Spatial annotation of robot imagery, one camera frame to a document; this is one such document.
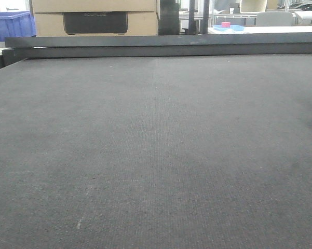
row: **black label on box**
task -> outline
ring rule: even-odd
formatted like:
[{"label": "black label on box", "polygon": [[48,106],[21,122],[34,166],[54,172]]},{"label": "black label on box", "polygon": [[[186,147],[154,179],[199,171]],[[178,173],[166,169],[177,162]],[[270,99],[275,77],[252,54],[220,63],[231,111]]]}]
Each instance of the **black label on box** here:
[{"label": "black label on box", "polygon": [[127,12],[69,12],[63,14],[67,34],[120,33],[128,31]]}]

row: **blue storage bin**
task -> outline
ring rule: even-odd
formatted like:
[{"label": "blue storage bin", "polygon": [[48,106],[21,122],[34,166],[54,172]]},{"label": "blue storage bin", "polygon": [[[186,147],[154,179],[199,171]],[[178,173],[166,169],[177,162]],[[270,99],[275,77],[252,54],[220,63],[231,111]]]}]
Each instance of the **blue storage bin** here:
[{"label": "blue storage bin", "polygon": [[6,37],[35,35],[35,20],[30,11],[0,12],[0,42],[4,42]]}]

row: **black vertical post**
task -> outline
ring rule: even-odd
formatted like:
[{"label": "black vertical post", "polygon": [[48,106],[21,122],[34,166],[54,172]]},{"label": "black vertical post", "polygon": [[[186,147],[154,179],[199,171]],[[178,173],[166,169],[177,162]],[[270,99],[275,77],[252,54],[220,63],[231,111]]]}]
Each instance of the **black vertical post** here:
[{"label": "black vertical post", "polygon": [[202,33],[208,33],[210,0],[204,0]]},{"label": "black vertical post", "polygon": [[188,24],[188,35],[194,35],[196,32],[196,26],[194,21],[195,15],[195,0],[189,2],[189,24]]}]

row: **gray felt surface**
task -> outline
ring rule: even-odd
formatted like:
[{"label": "gray felt surface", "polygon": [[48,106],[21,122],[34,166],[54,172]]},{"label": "gray felt surface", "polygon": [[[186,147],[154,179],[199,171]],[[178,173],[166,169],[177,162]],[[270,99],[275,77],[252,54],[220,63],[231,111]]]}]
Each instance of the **gray felt surface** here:
[{"label": "gray felt surface", "polygon": [[2,248],[312,248],[312,55],[0,70]]}]

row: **blue plastic crate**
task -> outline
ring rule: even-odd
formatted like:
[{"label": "blue plastic crate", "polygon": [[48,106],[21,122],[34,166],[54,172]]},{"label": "blue plastic crate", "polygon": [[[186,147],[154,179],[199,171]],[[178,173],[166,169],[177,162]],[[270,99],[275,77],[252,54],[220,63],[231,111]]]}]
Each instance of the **blue plastic crate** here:
[{"label": "blue plastic crate", "polygon": [[228,29],[234,31],[244,31],[245,27],[240,25],[231,25],[230,27],[222,27],[221,25],[214,25],[213,28],[218,31],[226,31]]},{"label": "blue plastic crate", "polygon": [[30,11],[0,12],[0,42],[4,42],[6,37],[35,35],[35,21]]}]

